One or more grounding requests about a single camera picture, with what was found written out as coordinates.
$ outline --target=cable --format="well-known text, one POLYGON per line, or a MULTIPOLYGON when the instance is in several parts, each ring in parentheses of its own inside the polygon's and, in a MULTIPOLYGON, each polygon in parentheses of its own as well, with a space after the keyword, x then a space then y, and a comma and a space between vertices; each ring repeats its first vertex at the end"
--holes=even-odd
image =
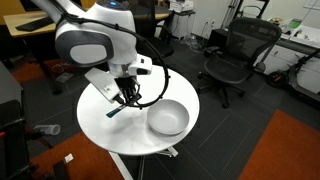
POLYGON ((60 19, 60 22, 62 22, 63 20, 67 20, 68 22, 70 23, 78 23, 78 24, 83 24, 83 23, 96 23, 96 24, 100 24, 100 25, 103 25, 105 27, 108 27, 108 28, 111 28, 111 29, 114 29, 114 30, 117 30, 117 31, 121 31, 121 32, 125 32, 125 33, 128 33, 128 34, 131 34, 132 36, 134 36, 137 40, 141 41, 142 44, 147 47, 148 49, 150 49, 157 57, 158 57, 158 60, 163 68, 163 71, 164 71, 164 75, 165 75, 165 82, 164 82, 164 87, 163 87, 163 90, 162 92, 160 93, 160 95, 153 101, 150 101, 148 103, 145 103, 145 104, 138 104, 138 105, 134 105, 134 104, 130 104, 130 103, 125 103, 125 102, 121 102, 119 100, 119 103, 121 105, 125 105, 125 106, 128 106, 128 107, 137 107, 137 108, 144 108, 144 107, 149 107, 151 105, 153 105, 154 103, 156 103, 158 100, 162 99, 164 93, 166 92, 167 88, 168 88, 168 85, 169 85, 169 72, 168 72, 168 68, 167 66, 165 65, 164 61, 163 61, 163 58, 162 58, 162 55, 158 52, 158 50, 145 38, 143 38, 142 36, 140 36, 139 34, 129 30, 129 29, 126 29, 126 28, 123 28, 121 26, 119 26, 118 24, 111 24, 111 23, 107 23, 107 22, 101 22, 101 21, 97 21, 97 20, 93 20, 93 19, 86 19, 86 18, 79 18, 78 16, 76 15, 73 15, 73 14, 69 14, 66 9, 64 9, 62 7, 61 4, 59 4, 56 0, 49 0, 54 6, 57 7, 58 10, 60 10, 62 12, 62 15, 61 15, 61 19, 60 19))
POLYGON ((61 74, 64 72, 64 68, 61 63, 52 66, 51 70, 58 74, 61 74))
MULTIPOLYGON (((201 37, 203 36, 203 32, 205 29, 207 29, 209 26, 207 26, 209 23, 206 22, 203 26, 202 32, 201 32, 201 37)), ((190 49, 194 52, 203 52, 205 50, 205 48, 203 49, 203 45, 204 45, 204 37, 202 37, 202 44, 198 43, 197 44, 193 44, 190 46, 190 49)))
POLYGON ((213 20, 212 21, 212 23, 210 24, 210 26, 208 26, 208 28, 206 29, 206 38, 209 38, 209 36, 208 36, 208 30, 211 30, 212 31, 212 29, 213 29, 213 25, 214 25, 214 23, 215 23, 215 20, 213 20))
POLYGON ((183 38, 180 40, 180 37, 178 38, 178 42, 180 43, 180 44, 187 44, 187 45, 190 45, 190 35, 189 35, 189 18, 190 18, 190 14, 188 15, 188 19, 187 19, 187 27, 186 27, 186 29, 187 29, 187 35, 185 35, 185 36, 183 36, 183 38))

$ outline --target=drawer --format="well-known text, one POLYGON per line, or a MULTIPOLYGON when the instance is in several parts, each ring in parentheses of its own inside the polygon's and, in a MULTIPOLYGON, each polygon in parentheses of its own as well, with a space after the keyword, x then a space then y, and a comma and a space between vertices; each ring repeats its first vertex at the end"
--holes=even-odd
POLYGON ((320 73, 307 68, 301 68, 297 75, 298 84, 311 92, 320 92, 320 73))
POLYGON ((278 70, 286 71, 289 69, 289 66, 293 64, 283 59, 270 56, 270 55, 267 56, 264 63, 266 65, 266 70, 264 71, 264 74, 267 74, 267 75, 278 70))
POLYGON ((319 58, 311 58, 303 67, 308 69, 312 69, 318 73, 320 73, 320 59, 319 58))
POLYGON ((258 57, 257 60, 254 62, 253 66, 255 66, 258 62, 260 62, 265 55, 265 52, 261 53, 258 57))
POLYGON ((269 55, 289 61, 291 63, 296 63, 301 57, 305 56, 303 53, 299 53, 277 45, 273 47, 269 55))

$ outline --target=mesh backrest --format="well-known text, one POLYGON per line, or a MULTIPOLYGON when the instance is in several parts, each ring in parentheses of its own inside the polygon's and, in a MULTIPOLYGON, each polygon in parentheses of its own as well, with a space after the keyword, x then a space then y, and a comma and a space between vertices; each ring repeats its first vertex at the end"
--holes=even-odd
POLYGON ((237 18, 230 23, 224 53, 252 67, 257 57, 275 44, 280 36, 281 29, 270 22, 237 18))
POLYGON ((145 38, 154 37, 155 0, 130 0, 129 5, 134 17, 136 33, 145 38))

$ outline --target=black office chair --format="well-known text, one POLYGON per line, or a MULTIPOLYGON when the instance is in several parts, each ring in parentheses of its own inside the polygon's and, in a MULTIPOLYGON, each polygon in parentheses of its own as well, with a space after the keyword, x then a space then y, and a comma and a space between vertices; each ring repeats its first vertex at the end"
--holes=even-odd
MULTIPOLYGON (((174 49, 170 46, 171 31, 162 25, 157 25, 155 18, 155 0, 130 0, 130 10, 134 17, 136 33, 141 35, 157 48, 162 57, 173 54, 174 49), (164 36, 160 39, 155 37, 156 28, 164 30, 164 36)), ((149 51, 141 42, 137 42, 137 52, 150 57, 153 61, 156 55, 149 51)))
MULTIPOLYGON (((243 97, 245 91, 235 85, 242 83, 252 76, 253 64, 257 57, 268 47, 276 43, 281 36, 279 27, 261 19, 237 18, 228 29, 228 37, 219 53, 218 47, 210 47, 212 56, 205 62, 207 74, 200 72, 199 78, 208 77, 216 82, 225 98, 224 108, 229 107, 226 87, 239 91, 243 97)), ((196 88, 197 92, 210 86, 196 88)))

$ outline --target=round white table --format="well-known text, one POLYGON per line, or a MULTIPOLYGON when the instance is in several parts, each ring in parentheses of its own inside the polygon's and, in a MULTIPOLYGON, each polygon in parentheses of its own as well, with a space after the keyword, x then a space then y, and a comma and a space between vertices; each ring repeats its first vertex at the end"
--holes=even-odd
MULTIPOLYGON (((169 70, 169 86, 163 99, 183 104, 189 113, 187 128, 173 136, 154 132, 147 122, 148 108, 126 107, 113 118, 106 114, 119 104, 111 104, 89 84, 83 91, 77 107, 77 116, 84 134, 96 145, 108 151, 130 156, 153 154, 174 146, 194 127, 199 115, 199 99, 192 85, 180 74, 169 70)), ((162 67, 153 66, 151 75, 137 76, 142 98, 147 103, 159 96, 164 85, 162 67)))

